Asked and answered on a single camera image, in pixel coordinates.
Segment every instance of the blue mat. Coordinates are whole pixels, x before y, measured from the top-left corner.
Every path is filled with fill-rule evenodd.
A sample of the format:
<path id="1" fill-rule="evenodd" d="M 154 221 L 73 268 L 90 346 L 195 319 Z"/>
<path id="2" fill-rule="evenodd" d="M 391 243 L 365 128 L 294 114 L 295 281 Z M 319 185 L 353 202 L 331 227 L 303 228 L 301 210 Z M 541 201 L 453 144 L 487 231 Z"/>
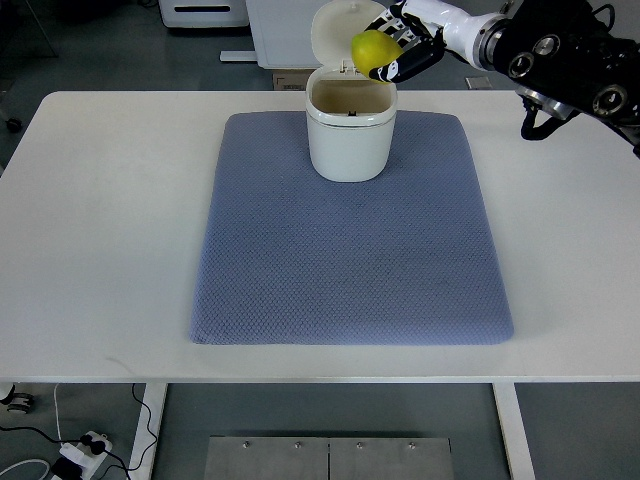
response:
<path id="1" fill-rule="evenodd" d="M 304 112 L 229 119 L 193 342 L 494 344 L 512 334 L 456 117 L 398 112 L 389 162 L 363 183 L 316 173 Z"/>

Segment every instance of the lemon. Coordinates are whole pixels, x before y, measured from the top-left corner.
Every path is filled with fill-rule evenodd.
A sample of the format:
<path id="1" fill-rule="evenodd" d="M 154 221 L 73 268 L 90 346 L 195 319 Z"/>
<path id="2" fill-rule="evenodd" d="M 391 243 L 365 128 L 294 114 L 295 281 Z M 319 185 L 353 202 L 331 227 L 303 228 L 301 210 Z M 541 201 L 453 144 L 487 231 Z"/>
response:
<path id="1" fill-rule="evenodd" d="M 353 64 L 367 77 L 371 70 L 388 65 L 401 54 L 400 45 L 380 30 L 365 30 L 351 40 Z"/>

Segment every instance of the gray floor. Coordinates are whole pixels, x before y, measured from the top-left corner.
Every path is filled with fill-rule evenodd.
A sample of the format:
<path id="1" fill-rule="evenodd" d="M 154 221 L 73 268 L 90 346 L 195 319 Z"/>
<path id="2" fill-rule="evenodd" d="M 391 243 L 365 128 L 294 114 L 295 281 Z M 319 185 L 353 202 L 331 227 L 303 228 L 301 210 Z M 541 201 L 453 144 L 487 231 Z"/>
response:
<path id="1" fill-rule="evenodd" d="M 42 99 L 59 90 L 271 90 L 271 72 L 255 64 L 229 65 L 221 50 L 251 50 L 248 30 L 171 32 L 157 8 L 134 1 L 84 23 L 60 20 L 55 0 L 32 3 L 58 58 L 50 55 L 20 0 L 17 24 L 0 29 L 3 108 L 28 126 Z M 459 1 L 472 13 L 500 1 Z M 478 75 L 451 58 L 401 89 L 465 89 Z M 511 84 L 489 75 L 495 88 Z M 9 163 L 21 134 L 0 128 L 0 166 Z M 55 435 L 53 385 L 27 385 L 33 413 L 0 411 L 0 424 L 39 426 Z M 525 428 L 539 479 L 640 478 L 638 384 L 520 385 Z M 125 457 L 139 406 L 128 385 L 65 385 L 58 389 L 64 435 L 102 430 Z M 214 434 L 447 436 L 456 478 L 507 478 L 499 425 L 487 386 L 405 385 L 174 385 L 170 387 L 155 480 L 202 478 L 208 437 Z M 57 448 L 29 432 L 0 433 L 0 471 L 26 458 L 57 458 Z M 2 480 L 38 478 L 36 467 Z M 111 471 L 105 478 L 124 478 Z"/>

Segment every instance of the metal plate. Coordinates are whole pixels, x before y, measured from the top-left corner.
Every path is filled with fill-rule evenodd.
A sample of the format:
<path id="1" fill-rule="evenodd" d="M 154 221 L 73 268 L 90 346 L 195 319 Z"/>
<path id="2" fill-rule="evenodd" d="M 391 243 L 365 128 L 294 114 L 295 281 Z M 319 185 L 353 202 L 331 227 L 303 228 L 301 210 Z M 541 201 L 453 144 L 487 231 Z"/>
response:
<path id="1" fill-rule="evenodd" d="M 331 480 L 453 480 L 446 438 L 332 438 Z"/>
<path id="2" fill-rule="evenodd" d="M 205 480 L 327 480 L 328 440 L 211 437 Z"/>
<path id="3" fill-rule="evenodd" d="M 493 90 L 488 77 L 465 77 L 469 90 Z"/>
<path id="4" fill-rule="evenodd" d="M 453 480 L 446 438 L 211 437 L 205 480 Z"/>

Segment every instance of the bin lid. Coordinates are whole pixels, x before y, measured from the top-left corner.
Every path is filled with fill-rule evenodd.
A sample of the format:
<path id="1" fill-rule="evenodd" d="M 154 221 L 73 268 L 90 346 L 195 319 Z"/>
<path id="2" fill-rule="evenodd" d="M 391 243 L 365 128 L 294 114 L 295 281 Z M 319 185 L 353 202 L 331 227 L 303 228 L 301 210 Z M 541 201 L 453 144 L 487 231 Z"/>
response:
<path id="1" fill-rule="evenodd" d="M 323 5 L 311 24 L 313 54 L 323 65 L 353 67 L 351 40 L 363 32 L 385 7 L 372 0 L 333 0 Z"/>

